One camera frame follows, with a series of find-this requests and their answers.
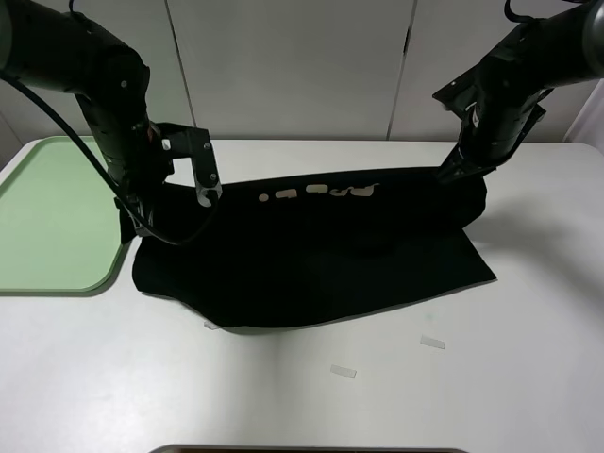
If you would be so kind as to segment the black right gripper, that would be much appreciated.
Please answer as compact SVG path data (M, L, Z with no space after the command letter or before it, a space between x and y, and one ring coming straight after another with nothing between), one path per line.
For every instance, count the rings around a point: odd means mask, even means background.
M459 141L435 171L436 179L449 184L470 176L489 172L499 165L500 157L490 146Z

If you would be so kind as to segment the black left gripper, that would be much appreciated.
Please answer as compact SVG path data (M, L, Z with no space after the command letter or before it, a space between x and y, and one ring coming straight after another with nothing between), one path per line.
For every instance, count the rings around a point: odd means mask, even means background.
M161 200L164 182L173 173L169 160L146 161L142 166L127 165L112 169L112 181L122 194L115 196L119 211L121 243L131 242L135 236L151 237L165 243L173 240L155 226L155 213Z

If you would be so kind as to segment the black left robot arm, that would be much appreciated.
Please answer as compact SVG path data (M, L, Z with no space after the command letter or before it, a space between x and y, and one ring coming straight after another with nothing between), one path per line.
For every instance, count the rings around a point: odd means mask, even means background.
M150 70L135 50L80 12L60 13L34 1L4 1L1 78L76 144L139 235L174 242L153 225L154 204L173 166L147 115ZM102 163L34 88L75 96Z

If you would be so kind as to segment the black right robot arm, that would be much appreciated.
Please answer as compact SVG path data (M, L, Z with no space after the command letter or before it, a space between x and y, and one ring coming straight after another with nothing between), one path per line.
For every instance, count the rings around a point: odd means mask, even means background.
M457 143L437 170L449 183L506 163L545 115L555 89L603 77L603 4L578 1L549 18L515 14L515 24L478 64L433 97L461 119Z

